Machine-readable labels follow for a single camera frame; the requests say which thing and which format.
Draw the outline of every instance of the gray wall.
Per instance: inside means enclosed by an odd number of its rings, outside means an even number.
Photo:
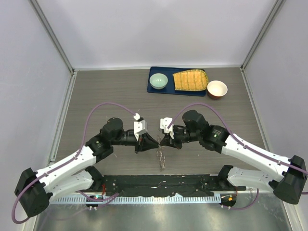
[[[239,66],[275,1],[38,0],[71,64],[86,69]]]
[[[246,75],[270,148],[308,164],[308,1],[287,0],[260,44]],[[305,223],[308,196],[299,214]]]
[[[11,231],[22,228],[11,221],[15,186],[46,165],[70,75],[28,1],[0,2],[0,31],[0,224]]]

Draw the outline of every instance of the white bowl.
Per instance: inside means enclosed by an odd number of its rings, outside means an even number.
[[[227,94],[228,87],[221,81],[211,81],[207,85],[208,96],[212,99],[220,99],[222,96]]]
[[[164,74],[157,73],[150,77],[150,84],[155,89],[163,89],[168,83],[168,78]]]

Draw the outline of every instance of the blue tray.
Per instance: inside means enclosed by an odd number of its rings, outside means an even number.
[[[174,90],[175,84],[173,74],[181,71],[192,70],[191,68],[173,68],[173,67],[158,67],[152,66],[150,69],[149,80],[148,80],[148,92],[149,93],[161,93],[161,94],[174,94],[174,95],[191,95],[191,96],[205,96],[205,90],[201,91],[186,91],[186,90]],[[154,74],[161,73],[167,76],[168,83],[161,90],[153,88],[150,84],[150,77]]]

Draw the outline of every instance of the wooden tabletop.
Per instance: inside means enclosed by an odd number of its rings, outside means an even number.
[[[138,112],[148,123],[153,138],[163,137],[159,120],[174,117],[190,103],[203,102],[218,110],[230,128],[246,141],[264,148],[257,121],[249,101],[239,68],[206,68],[209,80],[220,80],[228,86],[221,100],[208,96],[153,94],[147,92],[149,70],[79,71],[67,112],[56,160],[75,152],[90,110],[102,102],[120,103]],[[191,109],[202,113],[210,124],[222,125],[216,115],[203,106]],[[98,109],[87,130],[86,140],[99,133],[109,118],[119,117],[124,129],[133,129],[133,117],[123,109],[107,105]],[[181,116],[177,125],[184,125]],[[184,144],[181,150],[166,147],[163,154],[166,168],[161,171],[157,150],[134,153],[134,147],[114,146],[114,153],[95,166],[102,174],[217,174],[224,165],[254,169],[250,165],[215,152],[205,150],[198,142]]]

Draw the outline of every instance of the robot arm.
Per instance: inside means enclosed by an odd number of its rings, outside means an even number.
[[[224,166],[219,173],[222,180],[226,180],[233,186],[264,189],[273,192],[285,202],[298,204],[307,177],[297,170],[279,164],[279,161],[306,170],[305,162],[302,158],[295,155],[289,159],[285,156],[270,153],[235,135],[244,143],[244,146],[242,146],[225,128],[209,125],[204,117],[195,110],[184,113],[182,119],[186,125],[185,127],[172,125],[170,128],[167,127],[172,118],[161,119],[160,128],[165,137],[160,142],[160,145],[181,149],[183,143],[199,141],[207,150],[233,156],[261,170],[242,170],[233,166]],[[245,145],[276,159],[278,163],[248,150]]]
[[[134,146],[136,153],[158,148],[158,142],[147,133],[146,121],[138,114],[134,118],[136,120],[134,129],[127,131],[123,130],[121,119],[109,119],[100,129],[100,133],[86,142],[78,157],[76,157],[77,152],[75,152],[36,172],[31,168],[26,169],[21,174],[16,186],[16,196],[32,181],[43,174],[47,174],[20,198],[20,203],[28,217],[41,213],[48,207],[49,202],[64,195],[86,189],[97,191],[103,184],[103,176],[92,165],[112,154],[113,145]]]

